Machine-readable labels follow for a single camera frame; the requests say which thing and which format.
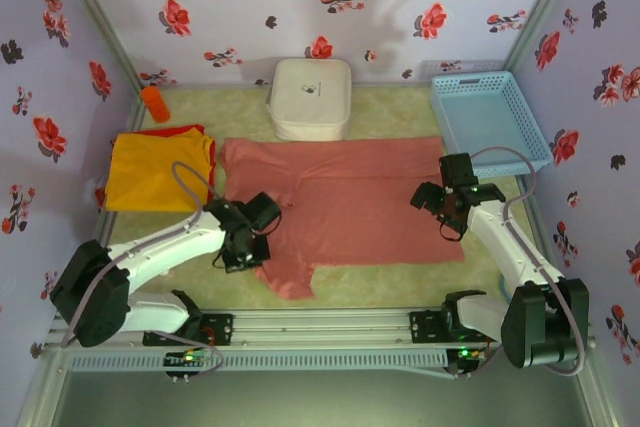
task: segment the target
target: gray cable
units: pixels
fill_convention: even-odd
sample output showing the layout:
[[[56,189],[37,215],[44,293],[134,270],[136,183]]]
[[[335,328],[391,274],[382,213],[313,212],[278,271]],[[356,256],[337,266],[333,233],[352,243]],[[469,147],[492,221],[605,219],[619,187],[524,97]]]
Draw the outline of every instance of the gray cable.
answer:
[[[536,185],[538,182],[536,169],[533,167],[533,164],[529,159],[527,159],[524,155],[522,155],[517,150],[511,149],[509,147],[501,147],[501,146],[488,147],[486,149],[482,149],[476,152],[471,156],[471,158],[473,159],[474,157],[490,150],[504,150],[506,152],[511,152],[512,154],[522,159],[522,161],[524,161],[527,164],[527,167],[529,168],[529,172],[531,172],[531,186],[524,194],[518,195],[517,197],[514,197],[513,199],[510,199],[507,203],[505,203],[504,208],[502,210],[502,219],[505,223],[505,226],[513,236],[513,238],[516,239],[520,247],[522,247],[522,250],[524,250],[524,252],[527,254],[527,257],[529,257],[533,265],[538,269],[538,272],[540,272],[540,275],[542,275],[542,277],[544,277],[544,280],[547,282],[547,284],[549,284],[549,287],[551,288],[554,295],[558,299],[558,302],[560,303],[560,307],[562,308],[564,314],[567,316],[569,326],[571,327],[573,336],[576,339],[576,346],[578,347],[578,362],[572,369],[562,370],[552,365],[547,365],[546,367],[558,375],[563,375],[563,376],[577,375],[584,368],[584,362],[586,358],[584,342],[582,341],[582,335],[580,335],[580,328],[578,327],[578,323],[576,322],[576,319],[574,318],[573,313],[571,312],[571,308],[567,304],[567,301],[564,299],[564,296],[562,295],[562,292],[560,292],[560,289],[558,288],[558,286],[555,284],[555,282],[553,281],[549,273],[544,269],[544,267],[538,260],[538,257],[531,251],[529,246],[526,244],[524,239],[520,237],[518,232],[516,232],[515,228],[511,224],[511,221],[509,220],[509,209],[511,208],[511,204],[519,200],[526,199],[533,193],[534,189],[536,188]],[[494,352],[494,354],[485,362],[485,364],[491,361],[497,353],[499,353],[499,349],[496,350],[496,352]]]
[[[180,187],[182,187],[182,189],[194,200],[194,202],[198,206],[198,208],[197,208],[196,212],[193,214],[193,216],[191,216],[190,219],[187,219],[187,224],[186,224],[187,225],[187,229],[190,229],[200,219],[200,216],[202,215],[202,207],[203,206],[202,206],[202,202],[200,202],[200,198],[198,197],[198,195],[193,190],[191,190],[189,188],[189,186],[187,184],[185,184],[184,181],[180,178],[180,175],[178,175],[178,172],[177,172],[177,167],[183,167],[183,168],[187,169],[189,172],[191,172],[193,175],[195,175],[198,179],[200,179],[207,186],[207,189],[209,190],[209,192],[211,192],[211,194],[213,195],[214,198],[219,198],[219,196],[213,190],[213,186],[210,185],[209,182],[204,177],[202,177],[202,175],[200,175],[200,173],[198,173],[196,170],[194,170],[193,167],[185,164],[184,162],[180,162],[180,161],[176,161],[173,164],[171,164],[171,173],[173,174],[174,179],[176,180],[176,182],[178,182]],[[109,262],[107,265],[105,265],[100,270],[100,272],[98,272],[98,274],[93,278],[93,280],[91,281],[91,283],[87,287],[87,290],[85,290],[84,295],[82,296],[82,299],[80,299],[80,302],[78,303],[78,307],[76,308],[76,311],[74,312],[73,317],[71,318],[71,322],[69,323],[69,328],[67,329],[67,331],[64,334],[64,337],[62,338],[62,342],[60,343],[60,346],[63,349],[66,349],[69,346],[69,344],[71,343],[71,340],[72,340],[72,337],[73,337],[73,331],[76,328],[76,326],[78,325],[78,321],[80,320],[80,317],[82,316],[82,313],[84,312],[84,309],[87,307],[87,303],[89,302],[89,299],[91,298],[91,295],[93,294],[94,290],[96,289],[96,287],[98,286],[100,281],[107,274],[107,272],[109,272],[112,268],[117,266],[123,260],[127,259],[130,254],[135,254],[137,252],[140,252],[142,249],[145,249],[145,248],[147,248],[147,247],[149,247],[151,245],[155,245],[155,244],[160,243],[160,242],[164,242],[165,240],[173,239],[174,237],[179,237],[179,236],[184,234],[184,231],[185,231],[185,227],[182,226],[182,227],[176,228],[175,230],[172,230],[171,232],[167,232],[165,234],[158,235],[157,237],[152,237],[151,239],[148,239],[148,240],[146,240],[146,241],[144,241],[144,242],[132,247],[130,250],[128,250],[126,252],[123,252],[122,254],[117,256],[115,259],[113,259],[111,262]],[[162,337],[166,337],[168,339],[177,340],[179,342],[182,342],[182,343],[185,343],[185,344],[189,344],[189,345],[193,345],[195,347],[204,347],[204,348],[209,349],[212,354],[215,354],[220,358],[220,363],[217,366],[215,366],[213,369],[210,369],[210,370],[216,370],[216,369],[220,368],[224,363],[224,356],[223,356],[222,352],[220,352],[218,349],[216,349],[212,345],[203,344],[201,342],[197,342],[197,341],[190,340],[190,339],[184,339],[182,337],[178,337],[178,336],[175,336],[173,334],[169,334],[167,332],[154,332],[154,333],[156,335],[159,335],[159,336],[162,336]]]

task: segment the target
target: blue tray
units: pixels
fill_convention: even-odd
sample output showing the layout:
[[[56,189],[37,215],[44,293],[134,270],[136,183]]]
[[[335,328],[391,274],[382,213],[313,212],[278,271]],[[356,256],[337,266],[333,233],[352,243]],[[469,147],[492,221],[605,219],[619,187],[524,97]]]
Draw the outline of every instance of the blue tray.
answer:
[[[434,77],[431,105],[450,154],[511,147],[528,157],[536,171],[553,159],[510,72]],[[473,159],[473,171],[480,178],[529,173],[522,160],[500,151]]]

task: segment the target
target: white plastic container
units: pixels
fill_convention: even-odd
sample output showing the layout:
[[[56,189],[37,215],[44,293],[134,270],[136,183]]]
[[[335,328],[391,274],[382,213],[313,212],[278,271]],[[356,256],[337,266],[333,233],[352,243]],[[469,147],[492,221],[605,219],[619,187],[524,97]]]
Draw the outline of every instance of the white plastic container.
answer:
[[[267,104],[281,139],[343,140],[349,133],[351,69],[341,60],[281,60]]]

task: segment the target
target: yellow cloth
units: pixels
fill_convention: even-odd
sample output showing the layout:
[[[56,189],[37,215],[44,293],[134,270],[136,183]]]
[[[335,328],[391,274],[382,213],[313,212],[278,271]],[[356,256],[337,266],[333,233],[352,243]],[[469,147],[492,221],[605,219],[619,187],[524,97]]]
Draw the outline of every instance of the yellow cloth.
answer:
[[[180,160],[209,179],[212,141],[195,128],[173,137],[120,134],[105,188],[107,210],[193,212],[197,206],[174,179],[171,164]],[[206,203],[207,186],[184,168],[177,172]]]

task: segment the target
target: orange object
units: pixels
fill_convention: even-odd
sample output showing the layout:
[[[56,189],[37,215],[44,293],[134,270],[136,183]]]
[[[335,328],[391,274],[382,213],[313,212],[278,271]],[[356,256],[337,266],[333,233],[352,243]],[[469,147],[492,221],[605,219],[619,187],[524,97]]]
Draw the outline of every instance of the orange object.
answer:
[[[169,112],[169,108],[167,104],[165,104],[160,89],[158,89],[157,86],[150,85],[149,87],[145,87],[140,92],[140,97],[142,97],[142,100],[144,100],[144,103],[147,105],[147,109],[149,109],[153,120],[159,124],[169,120],[171,112]]]

